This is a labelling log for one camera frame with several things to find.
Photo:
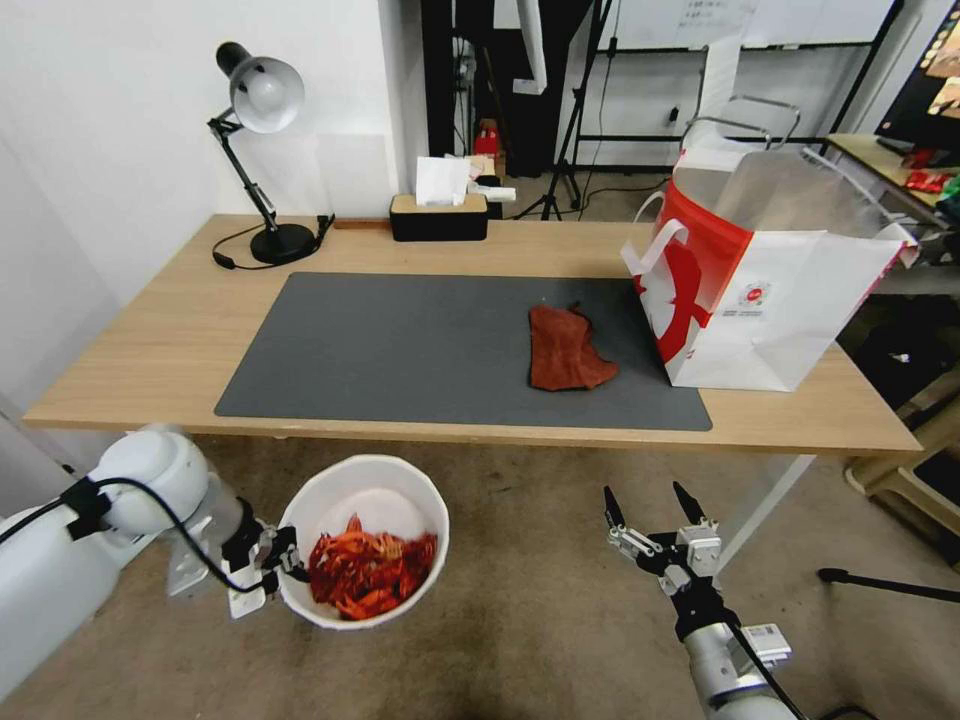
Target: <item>brown cloth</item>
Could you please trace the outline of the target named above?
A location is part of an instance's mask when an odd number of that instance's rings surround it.
[[[593,349],[592,334],[590,320],[576,305],[530,308],[530,384],[541,390],[590,390],[613,378],[619,368]]]

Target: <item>cable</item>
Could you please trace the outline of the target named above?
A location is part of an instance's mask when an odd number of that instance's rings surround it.
[[[21,530],[23,530],[27,525],[32,523],[34,520],[39,520],[48,512],[50,512],[51,510],[56,510],[61,505],[63,505],[63,500],[61,498],[57,498],[56,500],[51,500],[43,507],[37,508],[29,515],[20,518],[19,520],[17,520],[17,522],[15,522],[9,528],[4,530],[2,533],[0,533],[0,545],[5,543],[7,540],[9,540],[11,537],[16,535]]]
[[[767,670],[766,666],[763,664],[763,661],[757,657],[757,653],[753,650],[753,645],[751,645],[750,641],[743,636],[743,632],[736,625],[736,623],[728,622],[727,627],[730,628],[730,632],[733,633],[733,636],[737,639],[737,642],[740,643],[740,647],[742,647],[744,652],[747,653],[747,657],[749,657],[751,662],[753,662],[753,664],[756,666],[757,671],[763,676],[763,679],[767,681],[767,684],[777,694],[777,697],[780,698],[780,702],[787,706],[787,709],[793,713],[797,720],[808,720],[807,716],[800,711],[800,708],[793,703],[793,700],[790,699],[790,696],[787,695],[786,691],[780,687],[780,683],[778,683],[776,678],[773,677],[773,674]]]
[[[460,99],[460,68],[463,66],[463,51],[464,51],[464,40],[463,38],[457,38],[457,60],[456,66],[453,69],[453,131],[460,138],[460,145],[463,147],[463,154],[467,155],[467,141],[464,138],[464,133],[467,132],[466,121],[463,123],[463,132],[460,132],[460,128],[457,127],[457,115],[458,111],[464,107],[464,103]]]
[[[308,255],[316,252],[316,250],[319,249],[320,245],[323,243],[324,236],[327,234],[327,230],[330,229],[330,227],[333,225],[333,221],[336,219],[337,219],[336,213],[331,215],[329,218],[326,215],[317,215],[317,236],[315,238],[316,246],[312,250],[310,250],[309,253],[307,253]],[[217,240],[213,244],[213,247],[210,248],[210,255],[213,257],[213,261],[220,267],[226,268],[227,270],[268,270],[270,268],[280,267],[281,265],[286,265],[288,262],[292,262],[287,260],[287,261],[275,263],[272,265],[238,265],[233,258],[227,255],[224,255],[223,253],[217,252],[217,248],[219,248],[228,240],[233,240],[234,238],[238,238],[241,235],[246,235],[249,232],[252,232],[254,230],[259,230],[260,228],[263,228],[263,227],[266,227],[266,223],[253,225],[251,227],[246,228],[245,230],[240,230],[238,232],[233,233],[232,235],[227,235],[226,237],[222,237],[219,240]]]
[[[149,485],[145,485],[138,480],[131,480],[130,478],[107,478],[106,480],[98,480],[94,483],[94,485],[98,488],[107,487],[109,485],[129,485],[130,487],[137,488],[141,492],[146,493],[150,499],[159,505],[160,508],[166,513],[167,517],[170,519],[170,522],[173,523],[173,526],[183,537],[184,542],[187,543],[187,547],[189,547],[193,551],[193,554],[196,555],[204,565],[206,565],[207,570],[209,570],[210,574],[217,578],[217,580],[238,593],[250,593],[263,587],[262,580],[254,585],[251,585],[250,587],[241,587],[240,585],[234,583],[233,580],[228,578],[226,573],[218,568],[216,563],[214,563],[213,560],[211,560],[207,554],[203,552],[203,549],[197,544],[197,541],[190,534],[190,531],[187,530],[187,526],[184,525],[180,518],[177,517],[177,514],[173,511],[173,509],[167,505],[166,500],[160,497]]]
[[[464,51],[466,50],[467,41],[460,40],[460,64],[463,64]],[[467,147],[467,141],[465,138],[470,137],[473,133],[470,131],[470,128],[467,127],[467,99],[470,97],[470,88],[466,83],[463,84],[463,98],[460,100],[460,117],[463,120],[463,133],[460,135],[460,140],[463,142],[463,154],[467,156],[470,154],[470,148]]]
[[[592,198],[594,195],[597,195],[598,193],[602,193],[602,192],[647,192],[647,191],[649,191],[649,190],[657,190],[658,188],[663,187],[663,185],[664,185],[664,184],[667,182],[667,180],[669,180],[669,179],[670,179],[670,176],[667,175],[663,180],[661,180],[660,182],[658,182],[656,185],[649,185],[649,186],[647,186],[647,187],[642,187],[642,188],[597,188],[596,190],[591,191],[588,195],[586,195],[586,196],[584,197],[584,205],[583,205],[582,209],[583,209],[583,210],[586,210],[588,207],[590,207],[590,198]],[[560,211],[560,214],[561,214],[561,215],[569,215],[570,213],[575,213],[575,212],[580,212],[580,209],[576,209],[576,210],[561,210],[561,211]],[[509,219],[509,220],[519,220],[519,219],[520,219],[520,215],[511,215],[508,219]]]
[[[853,715],[854,713],[859,713],[863,715],[868,720],[880,720],[876,715],[868,710],[864,710],[859,705],[844,705],[843,707],[837,708],[832,712],[828,712],[826,715],[823,715],[820,720],[836,720],[837,718],[843,717],[844,715]]]
[[[218,247],[223,245],[228,240],[233,240],[234,238],[238,238],[241,235],[246,235],[247,233],[253,232],[254,230],[259,230],[262,227],[266,227],[266,223],[259,223],[252,227],[248,227],[246,230],[240,230],[239,232],[233,233],[233,235],[227,235],[226,237],[222,237],[219,240],[217,240],[213,244],[213,247],[210,248],[210,254],[213,256],[214,262],[216,262],[217,265],[221,264],[220,261],[217,260],[217,256],[220,255],[220,253],[217,252]],[[230,269],[231,270],[266,270],[267,268],[272,268],[272,267],[276,267],[276,265],[237,265],[236,263],[233,263]]]
[[[613,63],[613,56],[617,54],[617,30],[620,28],[620,5],[622,0],[617,2],[617,19],[613,24],[613,35],[610,36],[610,46],[607,50],[607,70],[603,75],[603,90],[600,92],[600,109],[597,111],[597,123],[600,125],[600,135],[603,135],[603,103],[607,99],[607,82],[610,80],[610,65]],[[590,172],[587,173],[587,182],[583,185],[583,194],[587,195],[587,190],[590,188],[590,179],[593,177],[593,169],[597,165],[597,156],[600,154],[600,146],[603,145],[603,140],[597,141],[597,147],[593,151],[593,160],[590,161]],[[583,211],[586,210],[586,205],[580,206],[580,214],[577,215],[577,221],[579,222],[583,218]]]

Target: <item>red and white bag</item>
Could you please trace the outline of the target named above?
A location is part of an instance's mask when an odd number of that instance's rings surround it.
[[[763,152],[733,173],[681,163],[648,198],[644,208],[663,203],[653,241],[621,255],[674,385],[796,389],[915,246],[822,162]]]

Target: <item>tissue box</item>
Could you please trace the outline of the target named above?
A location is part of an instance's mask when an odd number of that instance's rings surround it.
[[[467,193],[463,205],[417,205],[413,195],[395,195],[390,203],[393,239],[399,242],[483,240],[487,237],[487,199]]]

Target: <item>whiteboard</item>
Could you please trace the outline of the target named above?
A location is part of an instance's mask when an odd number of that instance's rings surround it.
[[[600,36],[621,50],[702,48],[740,34],[747,47],[869,43],[893,0],[613,0]]]

